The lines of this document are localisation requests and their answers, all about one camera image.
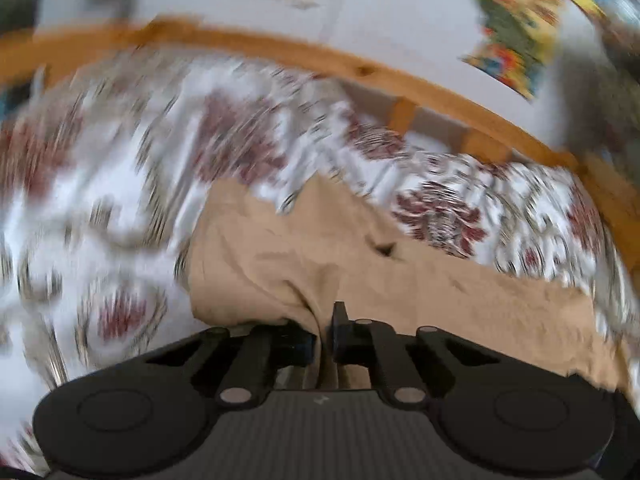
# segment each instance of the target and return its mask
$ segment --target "screw head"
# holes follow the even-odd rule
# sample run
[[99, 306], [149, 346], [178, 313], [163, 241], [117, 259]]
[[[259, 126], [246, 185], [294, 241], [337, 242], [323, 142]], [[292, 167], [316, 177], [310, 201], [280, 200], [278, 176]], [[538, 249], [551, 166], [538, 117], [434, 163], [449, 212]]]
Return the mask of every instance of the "screw head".
[[246, 388], [227, 388], [220, 392], [220, 399], [227, 404], [244, 404], [251, 400], [252, 394]]
[[417, 404], [418, 402], [422, 402], [426, 396], [427, 394], [425, 394], [424, 391], [410, 386], [398, 388], [394, 392], [396, 400], [403, 404]]

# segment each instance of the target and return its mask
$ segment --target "bed sheet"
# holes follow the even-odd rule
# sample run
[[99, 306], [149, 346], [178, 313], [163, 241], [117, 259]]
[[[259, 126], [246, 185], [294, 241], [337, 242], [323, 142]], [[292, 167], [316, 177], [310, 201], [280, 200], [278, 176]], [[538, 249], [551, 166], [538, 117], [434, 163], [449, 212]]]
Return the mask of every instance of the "bed sheet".
[[0, 462], [47, 470], [30, 421], [49, 390], [204, 329], [184, 263], [230, 176], [283, 214], [315, 172], [339, 178], [409, 236], [578, 286], [625, 340], [638, 396], [637, 299], [566, 170], [430, 153], [363, 120], [335, 80], [183, 48], [116, 53], [0, 128]]

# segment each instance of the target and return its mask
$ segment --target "black plastic part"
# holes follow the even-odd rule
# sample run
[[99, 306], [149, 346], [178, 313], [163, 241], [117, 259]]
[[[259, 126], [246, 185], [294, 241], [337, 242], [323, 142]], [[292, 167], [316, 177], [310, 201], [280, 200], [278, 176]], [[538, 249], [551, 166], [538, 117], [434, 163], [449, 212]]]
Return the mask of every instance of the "black plastic part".
[[[218, 387], [218, 403], [227, 409], [246, 409], [264, 400], [275, 372], [270, 361], [271, 331], [264, 326], [254, 327], [244, 338], [236, 358]], [[226, 402], [222, 393], [233, 389], [248, 392], [247, 399], [243, 402]]]
[[224, 412], [210, 392], [240, 386], [263, 399], [278, 367], [310, 363], [314, 339], [292, 324], [235, 339], [211, 328], [60, 386], [37, 406], [33, 431], [52, 468], [92, 479], [149, 474], [204, 441]]
[[616, 414], [616, 429], [596, 471], [607, 480], [640, 480], [640, 424], [621, 392], [607, 394]]
[[0, 478], [4, 480], [42, 480], [41, 476], [7, 465], [0, 465]]
[[[354, 322], [343, 303], [328, 340], [336, 363], [369, 368], [375, 392], [274, 392], [279, 368], [310, 364], [314, 336], [292, 324], [240, 338], [213, 328], [61, 386], [36, 409], [34, 433], [65, 472], [54, 480], [199, 480], [212, 470], [226, 478], [229, 457], [240, 456], [232, 470], [246, 478], [594, 480], [595, 469], [604, 480], [635, 480], [639, 472], [640, 422], [622, 394], [437, 328], [406, 336]], [[276, 433], [282, 441], [267, 438]], [[360, 444], [371, 446], [371, 462], [338, 468]], [[248, 465], [254, 459], [264, 471]]]

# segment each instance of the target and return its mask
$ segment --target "beige cloth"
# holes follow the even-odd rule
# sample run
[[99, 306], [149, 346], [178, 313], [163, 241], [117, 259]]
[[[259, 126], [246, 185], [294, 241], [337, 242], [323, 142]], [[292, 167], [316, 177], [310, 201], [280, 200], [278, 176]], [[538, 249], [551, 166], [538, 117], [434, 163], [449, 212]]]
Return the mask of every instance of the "beige cloth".
[[[392, 246], [391, 256], [376, 248]], [[233, 180], [213, 184], [188, 257], [195, 317], [213, 325], [295, 320], [324, 336], [334, 301], [351, 319], [414, 334], [433, 325], [558, 374], [626, 390], [617, 347], [590, 298], [512, 278], [401, 234], [383, 211], [315, 175], [276, 215]]]

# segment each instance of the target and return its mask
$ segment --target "wooden headboard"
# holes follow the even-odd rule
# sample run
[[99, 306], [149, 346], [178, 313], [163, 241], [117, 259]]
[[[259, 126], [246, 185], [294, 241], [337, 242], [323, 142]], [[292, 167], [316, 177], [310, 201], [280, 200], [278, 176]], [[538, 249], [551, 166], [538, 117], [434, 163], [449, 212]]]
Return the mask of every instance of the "wooden headboard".
[[158, 18], [142, 28], [110, 25], [7, 34], [0, 39], [0, 84], [30, 78], [45, 70], [49, 87], [105, 51], [172, 43], [216, 48], [262, 57], [326, 76], [357, 82], [396, 96], [387, 125], [404, 134], [419, 107], [466, 124], [461, 152], [483, 162], [507, 162], [516, 151], [546, 166], [564, 166], [578, 174], [609, 225], [626, 266], [640, 276], [640, 200], [624, 179], [597, 159], [583, 163], [569, 152], [555, 152], [523, 129], [480, 105], [406, 72], [316, 44], [262, 34], [201, 27], [188, 18]]

